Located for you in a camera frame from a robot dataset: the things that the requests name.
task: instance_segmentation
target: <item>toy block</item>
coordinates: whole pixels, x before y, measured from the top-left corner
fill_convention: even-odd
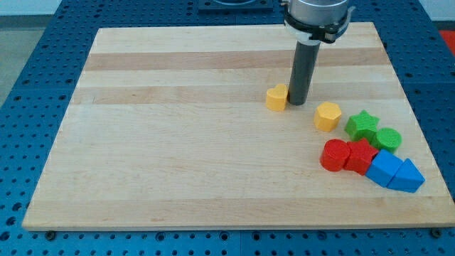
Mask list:
[[[287,101],[287,86],[285,84],[278,84],[275,88],[267,90],[265,99],[265,106],[269,110],[283,111],[286,108]]]
[[[382,149],[371,162],[366,176],[382,187],[387,187],[403,161],[389,151]]]
[[[374,117],[365,110],[360,114],[349,117],[346,124],[345,131],[349,134],[350,140],[358,141],[366,138],[369,142],[373,140],[376,133],[376,125],[378,125],[379,118]]]
[[[322,102],[314,112],[314,125],[321,131],[331,132],[338,126],[340,118],[341,110],[338,104]]]
[[[414,193],[424,182],[425,178],[421,175],[419,169],[417,169],[410,159],[406,159],[387,187],[398,191]]]
[[[340,171],[350,155],[349,146],[340,139],[331,139],[324,145],[321,162],[322,167],[328,171]]]
[[[390,153],[394,153],[401,145],[401,134],[392,128],[382,128],[376,132],[371,145],[376,149],[386,149]]]
[[[365,175],[370,168],[371,161],[378,154],[378,150],[372,147],[366,138],[358,142],[348,142],[350,156],[344,169],[355,171],[360,175]]]

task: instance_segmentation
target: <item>green block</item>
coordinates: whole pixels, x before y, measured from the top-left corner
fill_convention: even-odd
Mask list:
[[[371,141],[371,146],[378,150],[385,149],[390,153],[394,153],[401,145],[401,134],[392,128],[382,128]]]
[[[379,118],[362,110],[360,114],[349,117],[344,130],[349,134],[350,140],[353,142],[366,138],[371,143],[376,134],[378,122]]]

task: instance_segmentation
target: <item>perforated metal table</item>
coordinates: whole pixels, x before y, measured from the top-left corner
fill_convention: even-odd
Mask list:
[[[351,4],[358,7],[354,21],[375,23],[455,196],[454,57],[418,0]],[[0,255],[455,255],[455,228],[56,233],[54,240],[22,229],[98,28],[283,21],[278,1],[265,11],[199,13],[197,6],[189,0],[62,1],[0,110]]]

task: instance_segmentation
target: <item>blue cube block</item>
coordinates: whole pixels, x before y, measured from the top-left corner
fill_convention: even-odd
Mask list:
[[[421,175],[417,167],[410,159],[406,159],[387,187],[398,191],[414,193],[424,182],[425,178]]]
[[[387,187],[403,161],[385,149],[381,149],[371,162],[366,176],[382,187]]]

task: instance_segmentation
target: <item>yellow hexagon block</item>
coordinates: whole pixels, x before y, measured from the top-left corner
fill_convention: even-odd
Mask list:
[[[322,102],[314,113],[314,125],[324,132],[333,131],[341,118],[340,106],[332,102]]]
[[[286,108],[287,100],[287,86],[285,84],[278,84],[275,88],[267,90],[267,97],[265,99],[265,106],[269,110],[283,111]]]

